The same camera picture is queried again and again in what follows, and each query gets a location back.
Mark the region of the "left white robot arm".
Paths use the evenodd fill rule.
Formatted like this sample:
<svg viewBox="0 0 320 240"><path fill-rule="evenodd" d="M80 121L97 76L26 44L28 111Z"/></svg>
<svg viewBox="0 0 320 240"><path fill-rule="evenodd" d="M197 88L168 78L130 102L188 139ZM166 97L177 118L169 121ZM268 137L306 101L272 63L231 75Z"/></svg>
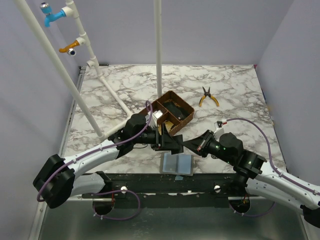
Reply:
<svg viewBox="0 0 320 240"><path fill-rule="evenodd" d="M46 202L51 209L59 207L74 195L75 183L86 172L128 154L136 144L147 144L154 151L170 151L173 155L182 153L183 136L171 136L165 126L161 130L151 127L151 121L151 117L133 114L123 128L99 145L65 158L50 156L32 183L38 191L36 200Z"/></svg>

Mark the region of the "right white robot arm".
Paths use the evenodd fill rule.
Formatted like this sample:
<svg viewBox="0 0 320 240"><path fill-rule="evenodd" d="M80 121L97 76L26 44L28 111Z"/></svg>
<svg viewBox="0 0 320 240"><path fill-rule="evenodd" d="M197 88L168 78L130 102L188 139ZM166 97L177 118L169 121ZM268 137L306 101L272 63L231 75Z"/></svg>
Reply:
<svg viewBox="0 0 320 240"><path fill-rule="evenodd" d="M264 157L244 149L243 142L231 132L216 139L207 130L183 142L183 146L201 157L212 155L231 165L238 184L247 193L286 205L300 213L307 223L320 226L320 187L272 167Z"/></svg>

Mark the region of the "grey card holder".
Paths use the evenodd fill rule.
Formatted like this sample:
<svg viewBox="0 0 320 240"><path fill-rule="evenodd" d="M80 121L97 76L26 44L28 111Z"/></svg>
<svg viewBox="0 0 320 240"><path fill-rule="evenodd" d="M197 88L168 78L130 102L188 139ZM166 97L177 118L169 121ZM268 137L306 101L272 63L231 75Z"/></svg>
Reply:
<svg viewBox="0 0 320 240"><path fill-rule="evenodd" d="M194 156L183 153L162 153L159 172L169 175L192 176L194 174Z"/></svg>

